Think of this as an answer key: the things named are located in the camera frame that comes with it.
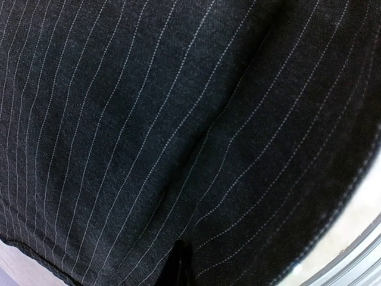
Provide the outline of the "black pinstriped long sleeve shirt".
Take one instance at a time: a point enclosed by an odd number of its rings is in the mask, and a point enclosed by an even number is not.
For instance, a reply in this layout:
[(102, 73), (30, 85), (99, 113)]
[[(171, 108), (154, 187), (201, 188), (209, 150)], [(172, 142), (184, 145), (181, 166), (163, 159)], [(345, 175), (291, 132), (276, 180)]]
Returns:
[(277, 284), (379, 151), (379, 1), (1, 2), (1, 241), (68, 285)]

